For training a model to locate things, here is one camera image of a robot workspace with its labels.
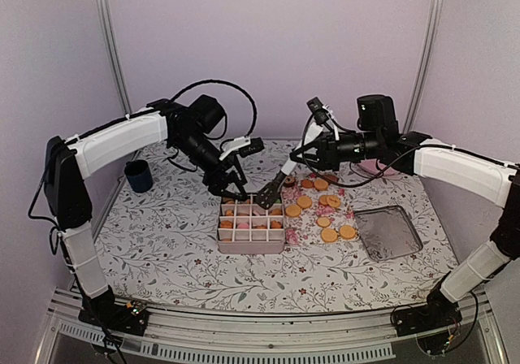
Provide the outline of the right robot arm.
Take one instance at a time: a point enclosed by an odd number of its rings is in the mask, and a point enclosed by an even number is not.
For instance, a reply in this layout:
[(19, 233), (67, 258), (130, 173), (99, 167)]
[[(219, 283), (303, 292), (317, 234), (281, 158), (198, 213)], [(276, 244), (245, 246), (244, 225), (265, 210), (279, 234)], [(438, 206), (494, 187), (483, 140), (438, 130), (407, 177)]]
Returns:
[(450, 303), (519, 257), (519, 166), (448, 145), (420, 132), (401, 133), (393, 100), (382, 94), (357, 99), (357, 130), (335, 127), (332, 112), (318, 98), (307, 103), (311, 115), (301, 141), (282, 172), (298, 163), (311, 171), (336, 171), (341, 163), (380, 161), (385, 169), (439, 180), (483, 197), (502, 209), (489, 239), (449, 272), (428, 294), (420, 321), (437, 328), (452, 313)]

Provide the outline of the metal serving tongs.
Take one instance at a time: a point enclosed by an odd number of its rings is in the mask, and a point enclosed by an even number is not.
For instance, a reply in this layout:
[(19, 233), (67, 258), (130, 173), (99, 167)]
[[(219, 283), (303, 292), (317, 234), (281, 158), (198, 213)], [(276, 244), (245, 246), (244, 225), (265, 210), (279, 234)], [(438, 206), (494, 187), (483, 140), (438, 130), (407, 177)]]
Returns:
[[(302, 146), (314, 141), (322, 132), (323, 126), (317, 125), (315, 121), (312, 120), (310, 125), (304, 131), (301, 141), (293, 151), (296, 151)], [(279, 198), (285, 180), (292, 174), (296, 166), (297, 162), (292, 158), (288, 158), (285, 164), (276, 173), (275, 177), (257, 192), (257, 195), (254, 198), (255, 203), (261, 206), (264, 210), (271, 208)]]

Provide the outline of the metal tin with white dividers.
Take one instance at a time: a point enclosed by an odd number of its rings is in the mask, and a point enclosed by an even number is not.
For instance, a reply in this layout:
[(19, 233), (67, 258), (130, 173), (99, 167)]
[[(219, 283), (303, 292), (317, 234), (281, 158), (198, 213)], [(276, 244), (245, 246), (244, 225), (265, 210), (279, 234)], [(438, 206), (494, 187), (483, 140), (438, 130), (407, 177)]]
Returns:
[[(229, 198), (221, 199), (217, 226), (217, 244), (221, 254), (266, 255), (280, 254), (284, 250), (286, 239), (281, 200), (278, 198), (271, 208), (264, 210), (255, 203), (255, 197), (255, 194), (249, 194), (252, 202), (245, 205)], [(248, 223), (250, 229), (237, 229), (239, 223)]]

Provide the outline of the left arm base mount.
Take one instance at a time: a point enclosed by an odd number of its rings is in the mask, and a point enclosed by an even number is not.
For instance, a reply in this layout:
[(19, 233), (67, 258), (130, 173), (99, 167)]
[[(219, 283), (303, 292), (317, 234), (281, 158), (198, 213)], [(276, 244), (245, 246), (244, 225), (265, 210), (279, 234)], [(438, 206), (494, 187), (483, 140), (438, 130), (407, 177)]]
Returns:
[(148, 325), (150, 313), (140, 307), (116, 304), (113, 300), (99, 298), (83, 302), (78, 319), (109, 331), (143, 336)]

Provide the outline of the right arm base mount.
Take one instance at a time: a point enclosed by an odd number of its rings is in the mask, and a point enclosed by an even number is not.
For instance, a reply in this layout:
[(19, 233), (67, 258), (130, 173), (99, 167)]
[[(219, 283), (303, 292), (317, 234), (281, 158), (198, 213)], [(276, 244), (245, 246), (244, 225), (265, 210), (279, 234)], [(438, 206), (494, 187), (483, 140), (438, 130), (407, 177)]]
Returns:
[(457, 303), (434, 299), (424, 305), (403, 305), (390, 314), (390, 323), (398, 336), (429, 332), (440, 327), (456, 326), (462, 321)]

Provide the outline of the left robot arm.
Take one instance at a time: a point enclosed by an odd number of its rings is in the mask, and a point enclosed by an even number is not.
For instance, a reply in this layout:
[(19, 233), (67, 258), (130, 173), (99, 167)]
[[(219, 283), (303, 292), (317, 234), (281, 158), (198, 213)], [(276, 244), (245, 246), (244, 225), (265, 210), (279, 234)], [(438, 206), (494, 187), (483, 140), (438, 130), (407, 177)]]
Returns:
[(114, 326), (121, 311), (103, 296), (110, 284), (93, 229), (121, 182), (124, 164), (137, 151), (163, 142), (202, 172), (210, 194), (243, 199), (246, 178), (238, 156), (253, 139), (239, 136), (218, 147), (209, 134), (221, 118), (223, 110), (212, 97), (201, 96), (189, 106), (162, 98), (83, 136), (52, 136), (45, 143), (45, 200), (56, 220), (67, 264), (79, 288), (92, 300), (89, 313), (102, 326)]

